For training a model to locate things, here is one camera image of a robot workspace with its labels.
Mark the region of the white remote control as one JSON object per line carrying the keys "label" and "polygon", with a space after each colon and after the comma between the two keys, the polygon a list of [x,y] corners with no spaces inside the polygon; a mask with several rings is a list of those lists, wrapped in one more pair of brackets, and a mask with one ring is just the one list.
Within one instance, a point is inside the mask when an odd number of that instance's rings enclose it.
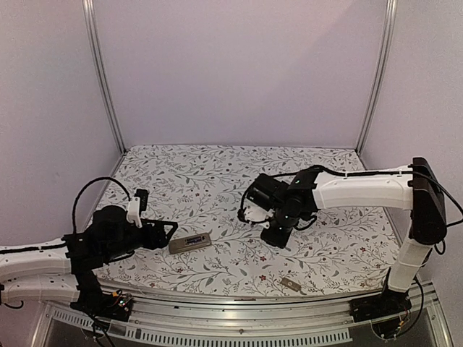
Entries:
{"label": "white remote control", "polygon": [[170,254],[181,254],[191,252],[211,245],[211,238],[208,233],[196,234],[192,236],[174,239],[169,242]]}

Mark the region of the grey battery compartment cover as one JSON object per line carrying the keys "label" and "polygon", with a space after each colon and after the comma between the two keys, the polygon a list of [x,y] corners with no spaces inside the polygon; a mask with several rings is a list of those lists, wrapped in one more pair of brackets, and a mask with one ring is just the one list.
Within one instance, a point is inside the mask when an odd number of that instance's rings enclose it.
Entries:
{"label": "grey battery compartment cover", "polygon": [[305,295],[302,286],[299,283],[294,282],[292,279],[282,278],[280,284],[285,288],[292,290],[295,293],[301,294],[303,296]]}

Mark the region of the black battery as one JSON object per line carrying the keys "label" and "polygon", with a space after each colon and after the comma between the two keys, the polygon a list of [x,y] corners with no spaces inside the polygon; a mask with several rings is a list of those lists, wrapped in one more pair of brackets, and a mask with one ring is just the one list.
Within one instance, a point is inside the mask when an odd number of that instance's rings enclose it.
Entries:
{"label": "black battery", "polygon": [[196,237],[186,238],[184,243],[186,246],[189,246],[189,245],[194,245],[194,244],[200,244],[204,240],[205,239],[203,236],[196,236]]}

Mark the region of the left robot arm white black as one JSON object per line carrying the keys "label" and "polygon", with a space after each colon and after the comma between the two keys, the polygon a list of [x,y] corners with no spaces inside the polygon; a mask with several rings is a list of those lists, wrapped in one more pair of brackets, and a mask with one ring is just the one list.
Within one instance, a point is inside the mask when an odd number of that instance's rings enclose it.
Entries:
{"label": "left robot arm white black", "polygon": [[82,232],[43,244],[1,248],[1,303],[52,300],[102,313],[110,296],[94,271],[131,257],[139,248],[168,246],[178,224],[141,218],[137,208],[116,205],[94,212]]}

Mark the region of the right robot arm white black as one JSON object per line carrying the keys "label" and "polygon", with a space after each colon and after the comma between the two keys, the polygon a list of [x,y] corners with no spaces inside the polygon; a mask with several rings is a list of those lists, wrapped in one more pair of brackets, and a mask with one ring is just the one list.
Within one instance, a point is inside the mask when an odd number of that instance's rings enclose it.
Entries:
{"label": "right robot arm white black", "polygon": [[338,172],[322,165],[291,173],[260,174],[242,195],[238,218],[263,226],[261,238],[284,248],[299,222],[314,223],[320,210],[335,207],[388,207],[411,212],[408,237],[387,272],[374,309],[389,315],[402,303],[434,245],[447,235],[444,189],[426,159],[413,158],[408,166],[379,171]]}

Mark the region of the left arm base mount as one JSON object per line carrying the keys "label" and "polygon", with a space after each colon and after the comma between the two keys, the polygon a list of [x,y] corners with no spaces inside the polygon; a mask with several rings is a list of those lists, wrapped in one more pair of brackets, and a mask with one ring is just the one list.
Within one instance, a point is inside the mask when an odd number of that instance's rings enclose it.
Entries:
{"label": "left arm base mount", "polygon": [[79,295],[70,307],[89,317],[102,317],[120,322],[128,322],[132,313],[133,296],[118,289],[104,293],[92,271],[75,275]]}

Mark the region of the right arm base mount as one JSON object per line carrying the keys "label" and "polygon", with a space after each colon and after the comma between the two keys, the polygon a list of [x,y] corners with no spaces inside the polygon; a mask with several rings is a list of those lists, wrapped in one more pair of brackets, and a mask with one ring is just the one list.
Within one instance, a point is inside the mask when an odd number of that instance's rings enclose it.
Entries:
{"label": "right arm base mount", "polygon": [[349,301],[349,314],[355,322],[375,320],[389,315],[405,312],[412,308],[408,292],[397,292],[384,287],[373,296]]}

